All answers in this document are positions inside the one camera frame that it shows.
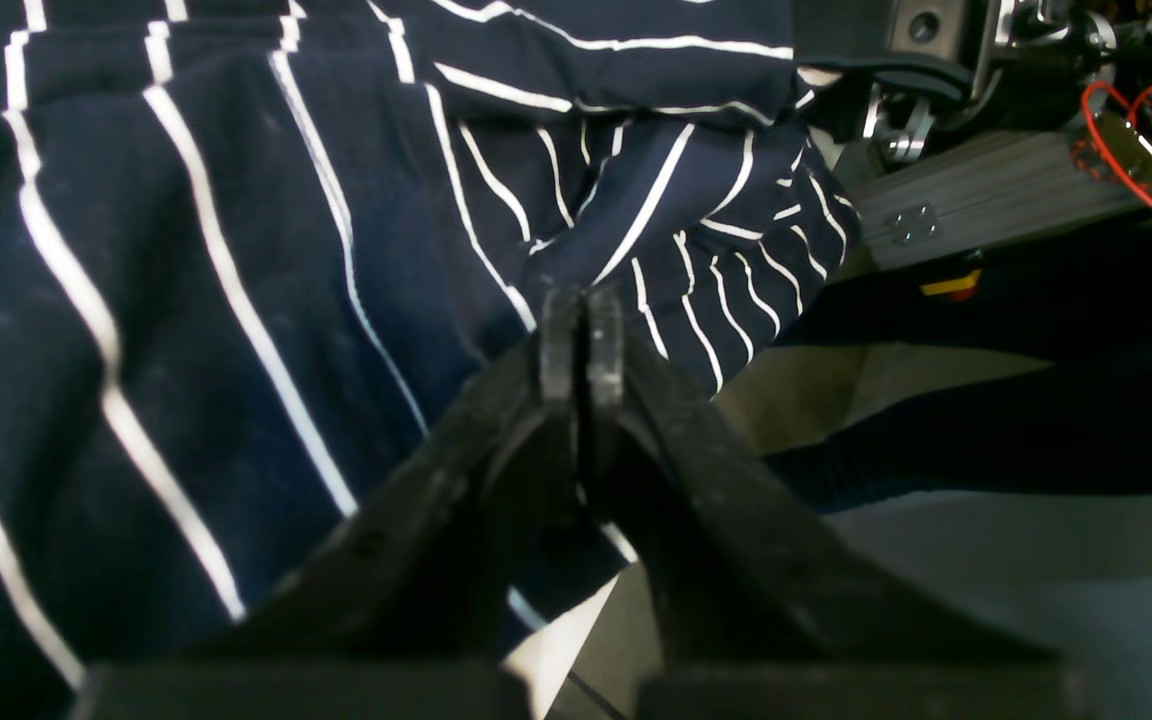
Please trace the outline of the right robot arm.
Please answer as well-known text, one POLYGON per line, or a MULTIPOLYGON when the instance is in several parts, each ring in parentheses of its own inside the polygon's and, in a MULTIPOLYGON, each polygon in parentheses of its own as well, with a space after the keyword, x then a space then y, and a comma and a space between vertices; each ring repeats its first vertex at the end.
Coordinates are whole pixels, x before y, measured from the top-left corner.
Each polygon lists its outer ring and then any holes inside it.
POLYGON ((1152 211, 1152 1, 799 1, 873 262, 1152 211))

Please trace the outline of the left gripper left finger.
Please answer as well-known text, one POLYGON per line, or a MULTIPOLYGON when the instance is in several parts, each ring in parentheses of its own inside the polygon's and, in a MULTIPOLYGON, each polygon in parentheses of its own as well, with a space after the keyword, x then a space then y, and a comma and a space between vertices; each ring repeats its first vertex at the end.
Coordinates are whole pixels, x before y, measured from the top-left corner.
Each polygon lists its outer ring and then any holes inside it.
POLYGON ((467 382, 429 442, 241 624, 93 670, 73 719, 526 719, 509 583, 579 477, 582 295, 467 382))

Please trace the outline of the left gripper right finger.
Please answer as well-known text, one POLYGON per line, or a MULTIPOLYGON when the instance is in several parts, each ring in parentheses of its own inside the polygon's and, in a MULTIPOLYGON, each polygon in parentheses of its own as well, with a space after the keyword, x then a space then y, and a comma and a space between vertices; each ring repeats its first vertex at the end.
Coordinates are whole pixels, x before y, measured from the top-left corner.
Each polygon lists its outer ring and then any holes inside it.
POLYGON ((1079 670, 846 546, 708 397, 585 300, 584 488, 644 566, 639 719, 1092 719, 1079 670))

